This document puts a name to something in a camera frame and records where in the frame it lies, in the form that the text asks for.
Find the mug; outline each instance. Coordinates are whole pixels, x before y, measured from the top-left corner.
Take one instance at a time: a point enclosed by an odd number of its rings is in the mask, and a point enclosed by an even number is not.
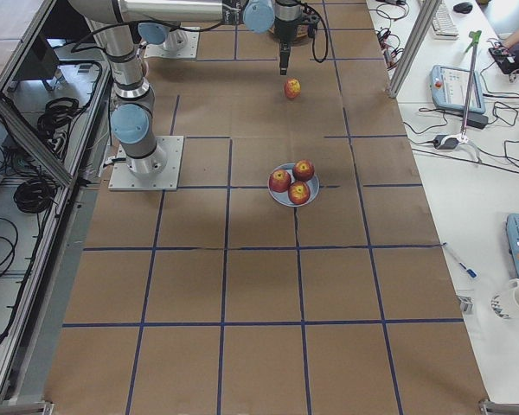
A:
[[[507,287],[492,298],[490,306],[501,318],[519,317],[519,278],[509,281]]]

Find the black mouse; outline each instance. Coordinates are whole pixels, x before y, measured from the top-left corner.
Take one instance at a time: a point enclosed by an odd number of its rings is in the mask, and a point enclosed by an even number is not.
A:
[[[473,10],[473,5],[469,2],[458,3],[453,6],[453,11],[463,13],[464,15],[471,13],[471,10]]]

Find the white mounting plate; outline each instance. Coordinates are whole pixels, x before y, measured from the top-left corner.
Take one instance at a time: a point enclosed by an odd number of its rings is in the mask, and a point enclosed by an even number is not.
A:
[[[199,27],[192,27],[186,29],[199,29]],[[200,33],[187,32],[187,44],[184,48],[174,52],[168,52],[159,45],[148,45],[144,58],[165,58],[165,59],[196,59],[196,52],[198,51],[198,40]]]
[[[167,154],[167,164],[159,173],[136,176],[125,162],[113,165],[110,190],[176,190],[183,156],[183,136],[157,136],[157,145]],[[125,151],[119,146],[117,158],[125,158]]]

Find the apple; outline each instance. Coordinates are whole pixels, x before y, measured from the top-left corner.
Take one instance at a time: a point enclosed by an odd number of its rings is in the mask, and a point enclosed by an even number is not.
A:
[[[295,205],[303,205],[310,199],[310,187],[305,182],[294,182],[288,188],[288,198]]]
[[[291,185],[291,175],[284,169],[276,169],[269,176],[269,189],[273,192],[282,193]]]
[[[307,182],[313,177],[315,173],[315,168],[313,167],[313,163],[309,160],[300,160],[294,164],[292,167],[292,174],[296,180],[301,180],[302,182]]]
[[[301,91],[300,83],[295,78],[290,78],[285,82],[285,96],[288,99],[295,99]]]

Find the green clamp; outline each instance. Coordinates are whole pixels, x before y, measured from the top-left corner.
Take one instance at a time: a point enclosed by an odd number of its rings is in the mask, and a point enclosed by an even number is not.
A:
[[[465,53],[467,53],[467,51],[471,49],[473,46],[478,45],[478,41],[481,38],[481,33],[483,33],[481,30],[477,30],[476,32],[469,32],[469,37],[472,39],[472,41],[465,50]]]

